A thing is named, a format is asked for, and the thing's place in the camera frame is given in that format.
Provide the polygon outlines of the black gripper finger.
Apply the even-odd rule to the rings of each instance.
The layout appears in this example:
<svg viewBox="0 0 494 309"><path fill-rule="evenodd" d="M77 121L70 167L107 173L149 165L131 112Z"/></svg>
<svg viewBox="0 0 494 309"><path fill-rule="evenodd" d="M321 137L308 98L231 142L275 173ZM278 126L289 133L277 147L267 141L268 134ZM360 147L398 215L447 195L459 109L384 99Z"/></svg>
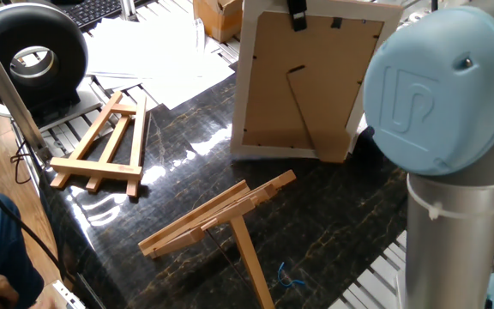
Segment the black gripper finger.
<svg viewBox="0 0 494 309"><path fill-rule="evenodd" d="M286 0L286 4L292 21L292 29L295 32L305 30L307 28L306 0Z"/></svg>

